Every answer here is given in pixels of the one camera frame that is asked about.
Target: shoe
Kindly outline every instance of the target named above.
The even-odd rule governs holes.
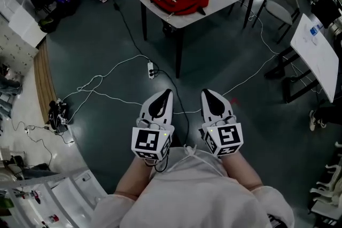
[[[321,128],[326,128],[327,124],[322,122],[322,119],[318,120],[317,123],[321,126]]]
[[[316,127],[316,118],[314,117],[314,114],[315,114],[315,111],[310,111],[309,112],[309,117],[310,117],[310,124],[309,124],[309,127],[310,127],[310,130],[311,131],[314,131],[315,130],[315,127]]]

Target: green floor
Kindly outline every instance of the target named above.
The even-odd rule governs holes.
[[[254,0],[257,11],[263,0]],[[306,0],[299,0],[301,11],[310,15]],[[140,4],[138,0],[116,0],[137,46],[173,77],[186,111],[200,107],[200,92],[209,88],[225,93],[253,75],[273,55],[263,44],[258,22],[252,29],[249,23],[242,29],[245,7],[236,5],[221,10],[187,28],[180,79],[175,79],[175,44],[165,38],[161,21],[147,12],[148,40],[142,36]],[[277,52],[289,46],[292,28],[280,45],[280,22],[263,12],[263,38]],[[76,91],[94,75],[106,74],[117,63],[138,54],[129,33],[112,1],[105,4],[82,0],[77,12],[64,19],[58,29],[48,36],[50,69],[59,98]],[[263,74],[274,67],[267,63],[260,73],[226,95],[234,101],[232,107],[242,123],[245,144],[243,155],[261,176],[264,184],[283,193],[295,211],[298,223],[307,218],[308,191],[321,175],[333,153],[333,144],[340,139],[341,127],[329,124],[326,129],[309,131],[308,113],[317,106],[315,93],[308,92],[290,104],[282,97],[281,81],[267,80]],[[295,64],[305,69],[301,60]],[[170,80],[162,73],[154,80],[147,76],[144,58],[136,58],[113,71],[103,80],[98,92],[127,101],[143,103],[157,91],[171,88]],[[68,98],[73,113],[88,93]],[[326,98],[323,92],[318,99]],[[178,99],[175,112],[181,108]],[[75,115],[71,127],[80,152],[101,185],[111,193],[130,164],[131,128],[139,115],[139,106],[124,104],[104,96],[91,95]],[[200,113],[188,114],[190,134],[188,143],[206,150],[198,129]],[[186,119],[174,115],[177,135],[184,139]]]

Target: drawstring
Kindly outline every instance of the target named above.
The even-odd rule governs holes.
[[[195,159],[209,165],[212,169],[214,169],[221,177],[226,177],[225,175],[223,175],[221,172],[219,172],[214,166],[212,166],[210,163],[208,163],[207,161],[203,160],[202,158],[200,158],[199,156],[195,155],[196,153],[196,148],[197,148],[197,145],[195,145],[194,148],[192,148],[191,146],[186,146],[184,145],[184,150],[185,150],[185,153],[187,154],[186,157],[184,157],[183,159],[181,159],[179,162],[175,163],[173,166],[171,166],[168,170],[166,170],[166,172],[170,172],[171,170],[173,170],[179,163],[181,163],[182,161],[186,160],[187,158],[189,157],[194,157]]]

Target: green object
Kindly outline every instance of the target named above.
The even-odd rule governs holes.
[[[2,209],[9,209],[13,208],[14,204],[11,199],[8,198],[0,198],[0,208]]]

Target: black table leg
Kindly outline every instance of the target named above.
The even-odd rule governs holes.
[[[247,7],[247,11],[246,11],[245,22],[244,22],[244,28],[246,28],[246,25],[247,25],[247,22],[248,22],[248,18],[250,17],[251,9],[252,9],[252,4],[253,4],[253,0],[250,0],[250,1],[248,2],[248,7]]]
[[[316,79],[312,83],[309,83],[306,87],[304,87],[303,89],[295,93],[294,95],[291,95],[290,83],[291,83],[291,78],[287,77],[283,80],[283,95],[284,95],[284,100],[287,103],[292,102],[293,100],[302,96],[303,94],[308,92],[310,89],[314,88],[315,86],[319,84],[318,80]]]
[[[141,4],[141,22],[143,24],[143,35],[144,40],[147,40],[147,22],[146,22],[146,6],[143,3]]]
[[[182,51],[183,51],[183,37],[184,37],[184,28],[178,29],[176,31],[176,78],[180,77],[181,72],[181,62],[182,62]]]
[[[290,64],[291,62],[293,62],[297,58],[299,58],[299,55],[295,54],[295,55],[291,56],[288,60],[283,62],[283,57],[286,54],[290,53],[291,51],[293,51],[293,48],[288,47],[286,50],[279,53],[279,55],[278,55],[278,62],[279,62],[278,66],[276,66],[274,69],[271,69],[269,72],[266,72],[264,74],[264,77],[265,78],[281,78],[281,77],[285,76],[284,67],[286,67],[288,64]]]

